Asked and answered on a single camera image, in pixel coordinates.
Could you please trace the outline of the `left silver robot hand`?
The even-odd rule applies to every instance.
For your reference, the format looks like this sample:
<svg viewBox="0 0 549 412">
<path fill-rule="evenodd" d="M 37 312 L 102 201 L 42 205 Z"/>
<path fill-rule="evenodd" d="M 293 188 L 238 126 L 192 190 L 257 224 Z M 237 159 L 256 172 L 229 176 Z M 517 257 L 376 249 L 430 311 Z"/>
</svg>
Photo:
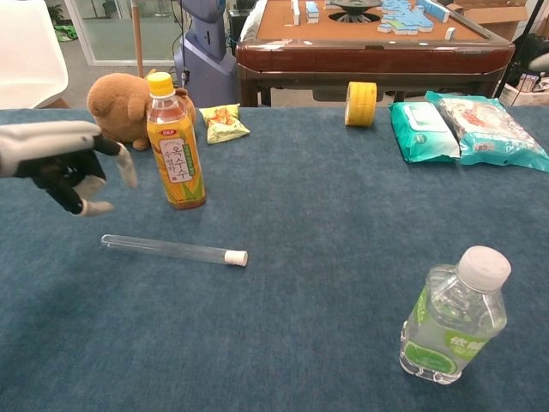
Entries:
<svg viewBox="0 0 549 412">
<path fill-rule="evenodd" d="M 106 183 L 96 156 L 111 156 L 129 188 L 137 187 L 129 150 L 105 137 L 96 124 L 61 120 L 1 126 L 1 176 L 31 179 L 64 210 L 75 216 L 103 215 L 114 210 L 93 200 Z"/>
</svg>

